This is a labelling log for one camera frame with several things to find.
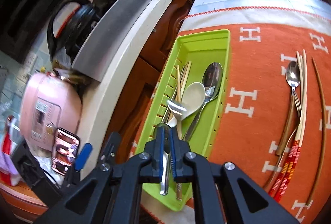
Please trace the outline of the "large steel spoon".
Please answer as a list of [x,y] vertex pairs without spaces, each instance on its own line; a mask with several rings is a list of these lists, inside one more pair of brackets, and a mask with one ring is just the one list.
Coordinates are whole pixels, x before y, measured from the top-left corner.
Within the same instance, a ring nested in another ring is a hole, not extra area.
[[205,88],[204,102],[198,109],[197,114],[195,115],[192,123],[190,124],[188,130],[186,131],[186,134],[183,138],[185,142],[188,142],[191,136],[193,135],[204,107],[209,102],[215,100],[218,97],[221,87],[222,77],[223,77],[223,67],[218,62],[211,63],[205,70],[202,79],[202,84]]

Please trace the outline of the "pink rice cooker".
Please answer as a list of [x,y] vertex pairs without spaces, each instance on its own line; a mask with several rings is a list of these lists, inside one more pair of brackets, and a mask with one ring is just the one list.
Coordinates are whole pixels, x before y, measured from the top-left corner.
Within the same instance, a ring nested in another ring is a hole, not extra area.
[[32,145],[51,151],[58,128],[76,133],[82,103],[70,84],[51,75],[35,73],[21,102],[20,133]]

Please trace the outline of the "steel splash guard panel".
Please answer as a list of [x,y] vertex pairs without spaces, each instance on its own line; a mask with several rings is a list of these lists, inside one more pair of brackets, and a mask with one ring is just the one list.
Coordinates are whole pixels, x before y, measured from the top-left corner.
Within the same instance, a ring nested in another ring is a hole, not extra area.
[[117,0],[96,24],[71,67],[101,82],[128,31],[151,0]]

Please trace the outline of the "metal spiral chopstick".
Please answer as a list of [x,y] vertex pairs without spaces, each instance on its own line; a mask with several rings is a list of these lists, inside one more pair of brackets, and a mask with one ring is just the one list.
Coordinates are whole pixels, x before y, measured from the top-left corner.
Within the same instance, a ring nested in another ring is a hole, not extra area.
[[[182,92],[186,86],[188,74],[191,69],[191,62],[188,61],[183,67],[180,67],[181,71],[181,100],[182,100]],[[176,77],[176,86],[174,87],[174,92],[172,94],[172,97],[170,98],[171,101],[176,101],[176,96],[177,96],[177,77]]]

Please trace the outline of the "green plastic utensil tray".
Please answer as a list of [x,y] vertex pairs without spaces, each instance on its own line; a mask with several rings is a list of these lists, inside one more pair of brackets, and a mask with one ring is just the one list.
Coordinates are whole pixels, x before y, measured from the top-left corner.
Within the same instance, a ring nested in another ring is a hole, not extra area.
[[230,54],[230,31],[227,29],[192,33],[176,39],[155,87],[141,134],[136,137],[136,153],[142,152],[145,143],[153,139],[155,126],[168,113],[167,101],[177,90],[177,72],[184,67],[189,68],[182,76],[185,82],[181,88],[181,103],[186,109],[182,115],[182,133],[186,133],[207,93],[202,86],[203,75],[210,64],[220,63],[222,72],[218,95],[203,109],[188,141],[193,152],[209,157],[223,113]]

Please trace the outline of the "black pressure cooker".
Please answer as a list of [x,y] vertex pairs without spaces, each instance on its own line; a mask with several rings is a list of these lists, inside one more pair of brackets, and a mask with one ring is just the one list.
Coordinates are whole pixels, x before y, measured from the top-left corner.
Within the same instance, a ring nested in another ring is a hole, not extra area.
[[[53,32],[53,23],[58,13],[66,5],[76,3],[79,6],[67,17],[57,35]],[[75,59],[93,27],[100,21],[100,16],[95,6],[89,0],[66,0],[51,16],[47,28],[48,50],[51,59],[61,48],[66,49],[66,54],[71,61]]]

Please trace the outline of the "smartphone on counter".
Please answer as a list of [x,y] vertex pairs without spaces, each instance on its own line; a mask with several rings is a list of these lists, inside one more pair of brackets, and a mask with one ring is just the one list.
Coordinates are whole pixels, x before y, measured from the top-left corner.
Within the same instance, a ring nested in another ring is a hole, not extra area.
[[58,128],[52,149],[52,170],[64,176],[76,160],[79,145],[80,139],[77,135]]

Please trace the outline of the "white ceramic soup spoon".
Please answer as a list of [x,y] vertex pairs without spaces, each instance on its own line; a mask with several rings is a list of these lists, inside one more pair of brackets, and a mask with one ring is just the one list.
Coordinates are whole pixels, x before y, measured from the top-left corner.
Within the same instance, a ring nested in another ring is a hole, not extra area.
[[[200,82],[190,84],[184,91],[181,101],[181,105],[186,109],[186,112],[182,116],[182,120],[196,112],[204,102],[204,98],[205,88],[203,84]],[[175,127],[177,125],[177,120],[174,115],[167,124],[170,127]]]

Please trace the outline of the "orange H pattern blanket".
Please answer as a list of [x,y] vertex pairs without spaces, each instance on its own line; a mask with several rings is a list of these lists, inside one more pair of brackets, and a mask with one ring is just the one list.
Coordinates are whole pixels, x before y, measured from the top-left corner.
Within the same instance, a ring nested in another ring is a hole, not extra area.
[[209,160],[234,162],[264,185],[276,165],[291,98],[285,80],[296,51],[307,57],[307,115],[299,160],[280,203],[312,223],[330,196],[330,19],[268,6],[191,13],[179,36],[227,29],[231,54],[223,113]]

